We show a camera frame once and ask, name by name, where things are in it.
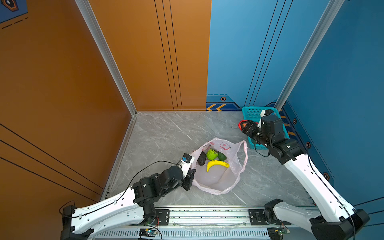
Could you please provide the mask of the green apple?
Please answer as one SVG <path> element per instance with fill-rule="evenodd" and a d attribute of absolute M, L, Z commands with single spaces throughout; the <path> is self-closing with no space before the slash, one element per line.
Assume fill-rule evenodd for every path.
<path fill-rule="evenodd" d="M 216 158 L 218 158 L 218 152 L 214 149 L 209 149 L 206 153 L 207 159 L 210 161 L 214 161 Z"/>

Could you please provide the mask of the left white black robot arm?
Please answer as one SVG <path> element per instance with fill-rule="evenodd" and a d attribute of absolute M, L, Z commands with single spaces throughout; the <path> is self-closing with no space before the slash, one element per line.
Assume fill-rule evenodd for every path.
<path fill-rule="evenodd" d="M 124 225 L 149 225 L 157 216 L 154 204 L 179 187 L 188 191 L 195 172 L 172 166 L 97 204 L 82 208 L 67 206 L 62 214 L 61 239 L 88 240 Z"/>

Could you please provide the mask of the pink plastic bag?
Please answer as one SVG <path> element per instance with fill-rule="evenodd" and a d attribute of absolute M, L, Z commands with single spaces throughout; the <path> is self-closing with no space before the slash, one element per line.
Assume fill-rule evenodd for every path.
<path fill-rule="evenodd" d="M 206 160 L 204 166 L 199 166 L 198 157 L 201 152 L 207 153 L 209 149 L 225 154 L 227 159 L 224 162 L 230 167 L 214 166 L 207 173 L 207 164 L 210 160 Z M 212 195 L 223 195 L 229 193 L 240 181 L 241 173 L 245 171 L 248 163 L 248 145 L 246 141 L 234 144 L 214 138 L 193 151 L 191 155 L 195 158 L 191 168 L 196 170 L 193 186 Z"/>

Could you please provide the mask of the red apple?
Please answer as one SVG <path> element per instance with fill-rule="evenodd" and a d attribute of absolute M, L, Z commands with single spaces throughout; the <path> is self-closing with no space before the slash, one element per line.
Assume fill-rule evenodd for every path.
<path fill-rule="evenodd" d="M 249 123 L 249 120 L 242 120 L 239 122 L 238 124 L 238 127 L 241 131 L 243 131 L 243 129 L 247 126 L 247 124 Z"/>

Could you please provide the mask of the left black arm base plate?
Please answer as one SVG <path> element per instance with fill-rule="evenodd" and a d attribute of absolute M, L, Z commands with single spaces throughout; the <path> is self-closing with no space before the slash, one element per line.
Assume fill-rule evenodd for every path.
<path fill-rule="evenodd" d="M 170 220 L 170 210 L 169 209 L 156 209 L 156 214 L 149 220 L 145 220 L 140 225 L 150 225 L 150 226 L 167 226 Z"/>

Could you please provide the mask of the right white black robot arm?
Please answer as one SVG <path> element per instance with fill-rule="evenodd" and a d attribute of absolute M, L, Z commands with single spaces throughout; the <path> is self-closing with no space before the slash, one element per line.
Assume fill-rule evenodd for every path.
<path fill-rule="evenodd" d="M 291 223 L 318 240 L 348 240 L 368 223 L 369 215 L 355 209 L 319 172 L 309 154 L 294 139 L 285 137 L 283 121 L 264 115 L 259 122 L 243 120 L 239 129 L 257 145 L 266 147 L 302 184 L 318 210 L 307 211 L 275 199 L 265 204 L 265 221 L 270 225 Z"/>

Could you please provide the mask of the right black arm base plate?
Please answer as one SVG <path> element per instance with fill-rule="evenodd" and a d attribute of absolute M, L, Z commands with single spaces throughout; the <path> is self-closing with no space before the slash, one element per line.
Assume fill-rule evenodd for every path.
<path fill-rule="evenodd" d="M 278 220 L 268 220 L 265 216 L 264 209 L 249 209 L 249 218 L 252 226 L 261 226 L 261 225 L 280 225 L 281 221 Z"/>

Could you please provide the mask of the teal plastic mesh basket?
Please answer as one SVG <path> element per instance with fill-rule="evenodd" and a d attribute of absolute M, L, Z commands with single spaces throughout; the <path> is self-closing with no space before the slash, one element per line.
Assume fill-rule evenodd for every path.
<path fill-rule="evenodd" d="M 261 119 L 261 113 L 264 110 L 271 110 L 272 115 L 278 116 L 280 119 L 284 120 L 285 117 L 283 117 L 283 114 L 279 112 L 277 109 L 272 108 L 272 107 L 243 107 L 242 108 L 242 113 L 244 120 L 252 120 L 254 122 L 259 122 Z M 248 137 L 250 146 L 252 149 L 256 148 L 257 150 L 266 150 L 267 148 L 262 146 L 262 145 L 255 145 L 253 140 Z"/>

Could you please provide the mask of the yellow mango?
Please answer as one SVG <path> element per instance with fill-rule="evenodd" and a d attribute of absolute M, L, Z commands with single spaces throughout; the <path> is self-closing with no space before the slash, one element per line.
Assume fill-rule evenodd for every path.
<path fill-rule="evenodd" d="M 214 166 L 222 166 L 222 167 L 225 167 L 225 168 L 229 168 L 230 167 L 230 165 L 228 163 L 226 163 L 226 162 L 212 160 L 212 161 L 209 161 L 208 164 L 207 164 L 207 173 Z"/>

